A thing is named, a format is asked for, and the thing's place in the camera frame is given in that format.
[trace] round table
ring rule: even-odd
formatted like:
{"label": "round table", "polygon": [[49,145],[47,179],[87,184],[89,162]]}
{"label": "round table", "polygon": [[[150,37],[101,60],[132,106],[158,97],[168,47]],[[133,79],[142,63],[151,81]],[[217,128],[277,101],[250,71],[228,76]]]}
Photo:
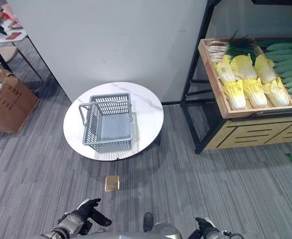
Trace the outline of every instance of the round table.
{"label": "round table", "polygon": [[[79,105],[89,103],[93,95],[130,93],[133,118],[132,149],[121,152],[98,153],[83,145],[84,125]],[[77,153],[98,161],[114,161],[131,157],[149,146],[160,133],[164,112],[157,96],[147,88],[129,82],[107,83],[94,87],[79,96],[69,107],[64,118],[64,135]]]}

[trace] red object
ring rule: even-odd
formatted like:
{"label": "red object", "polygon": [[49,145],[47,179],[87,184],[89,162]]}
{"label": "red object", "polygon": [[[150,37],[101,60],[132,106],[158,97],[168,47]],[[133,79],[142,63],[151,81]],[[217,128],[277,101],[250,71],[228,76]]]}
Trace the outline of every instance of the red object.
{"label": "red object", "polygon": [[7,14],[6,12],[2,11],[2,15],[6,18],[6,19],[11,19],[11,17],[9,16],[9,14]]}
{"label": "red object", "polygon": [[13,40],[13,39],[15,39],[17,36],[19,36],[20,34],[21,34],[21,32],[16,32],[16,31],[14,31],[14,32],[11,33],[10,36],[8,36],[8,37],[6,38],[6,40]]}

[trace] small wooden block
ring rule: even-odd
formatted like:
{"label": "small wooden block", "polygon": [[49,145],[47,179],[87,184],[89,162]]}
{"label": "small wooden block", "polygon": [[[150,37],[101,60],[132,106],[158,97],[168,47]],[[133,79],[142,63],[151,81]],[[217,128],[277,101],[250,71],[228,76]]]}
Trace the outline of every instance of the small wooden block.
{"label": "small wooden block", "polygon": [[105,192],[119,190],[119,176],[108,176],[105,181]]}

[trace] wooden crate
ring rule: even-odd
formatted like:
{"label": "wooden crate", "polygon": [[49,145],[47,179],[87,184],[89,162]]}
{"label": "wooden crate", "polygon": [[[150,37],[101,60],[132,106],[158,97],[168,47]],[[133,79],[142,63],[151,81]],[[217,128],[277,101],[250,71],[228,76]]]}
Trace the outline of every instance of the wooden crate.
{"label": "wooden crate", "polygon": [[[202,39],[199,43],[198,50],[200,52],[206,73],[208,75],[213,93],[216,98],[216,102],[219,106],[221,115],[224,119],[230,119],[230,118],[240,118],[240,117],[248,117],[256,112],[266,112],[270,110],[290,110],[292,109],[292,99],[290,98],[289,94],[287,93],[286,89],[284,88],[285,92],[288,94],[290,99],[290,105],[289,106],[283,106],[283,107],[274,107],[271,103],[271,101],[268,99],[268,104],[265,108],[258,108],[255,109],[251,106],[249,100],[246,100],[246,109],[244,110],[232,110],[230,103],[228,99],[225,97],[225,94],[223,92],[222,83],[219,81],[219,78],[216,74],[216,71],[213,67],[213,63],[210,59],[208,50],[207,50],[207,44],[211,41],[218,40],[218,39]],[[262,49],[260,47],[256,48],[256,51],[259,51],[260,54],[264,54]]]}

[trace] green leaf on floor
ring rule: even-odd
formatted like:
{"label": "green leaf on floor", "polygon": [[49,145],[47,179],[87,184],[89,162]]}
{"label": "green leaf on floor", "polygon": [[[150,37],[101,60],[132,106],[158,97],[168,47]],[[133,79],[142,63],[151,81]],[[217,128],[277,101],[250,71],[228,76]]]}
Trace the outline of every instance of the green leaf on floor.
{"label": "green leaf on floor", "polygon": [[286,155],[289,157],[290,161],[292,162],[292,154],[291,153],[287,153]]}

